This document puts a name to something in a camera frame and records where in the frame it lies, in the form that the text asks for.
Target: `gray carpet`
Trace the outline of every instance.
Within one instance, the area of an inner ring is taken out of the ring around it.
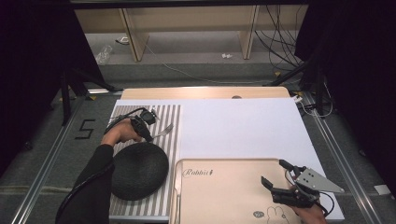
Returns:
[[[266,80],[264,82],[268,82],[274,79],[272,75],[273,67],[270,64],[175,64],[173,66],[198,78],[233,83],[197,80],[170,70],[163,65],[105,65],[100,66],[100,68],[107,83],[119,88],[261,86],[262,82],[243,82],[256,80]],[[295,90],[293,80],[290,83],[288,87]],[[89,89],[97,88],[96,85],[91,83],[87,83],[87,86]],[[59,95],[55,97],[52,104],[54,109],[48,112],[45,122],[37,129],[35,138],[32,139],[34,148],[30,151],[21,152],[0,179],[2,188],[29,186],[34,181],[35,175],[61,129],[63,111],[59,97]],[[46,224],[54,222],[57,207],[65,196],[65,192],[62,192],[61,189],[70,189],[73,186],[79,172],[100,142],[114,104],[119,98],[115,95],[97,95],[94,100],[90,98],[83,102],[45,184],[46,187],[55,187],[56,190],[44,189],[42,191],[27,223]],[[314,118],[306,115],[303,110],[301,110],[301,113],[326,176],[346,190],[345,194],[336,194],[336,198],[346,216],[346,220],[342,223],[365,223],[364,217],[350,193],[351,191],[339,171]],[[89,135],[89,132],[80,130],[84,120],[86,120],[84,128],[92,129],[92,133],[90,138],[78,139]],[[326,118],[326,121],[364,189],[370,195],[384,223],[396,223],[396,202],[389,196],[378,196],[375,192],[374,185],[383,184],[383,181],[376,173],[373,165],[358,153],[359,145],[354,141],[353,134],[348,129],[342,116],[337,114],[335,110],[333,114]],[[10,223],[26,190],[27,188],[14,188],[9,192],[2,191],[0,194],[0,224]]]

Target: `black tape mark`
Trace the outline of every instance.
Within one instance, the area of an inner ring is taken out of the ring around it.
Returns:
[[[88,121],[96,121],[96,119],[84,119],[83,121],[82,121],[82,123],[81,123],[81,127],[79,127],[79,130],[81,131],[81,132],[89,132],[88,133],[88,136],[86,136],[86,137],[75,137],[75,139],[78,139],[78,140],[81,140],[81,139],[90,139],[91,138],[91,134],[92,134],[92,132],[93,132],[93,129],[84,129],[83,127],[84,127],[84,125],[85,125],[85,122],[88,122]]]

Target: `person's arm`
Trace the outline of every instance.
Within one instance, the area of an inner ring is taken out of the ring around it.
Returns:
[[[108,223],[113,147],[131,139],[140,142],[142,137],[134,131],[129,119],[122,120],[103,136],[101,145],[61,205],[56,223]]]
[[[323,211],[314,204],[310,208],[298,208],[290,206],[291,209],[303,220],[305,224],[327,224]]]

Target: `white table surface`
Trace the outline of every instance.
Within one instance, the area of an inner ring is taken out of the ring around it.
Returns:
[[[117,105],[182,105],[180,159],[276,158],[326,176],[291,98],[118,100]],[[345,219],[330,195],[335,205],[327,219]],[[332,207],[328,197],[320,201]]]

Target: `black round cushion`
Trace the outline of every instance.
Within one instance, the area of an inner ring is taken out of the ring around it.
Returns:
[[[157,191],[169,171],[165,152],[151,143],[125,147],[114,157],[112,192],[120,199],[137,201]]]

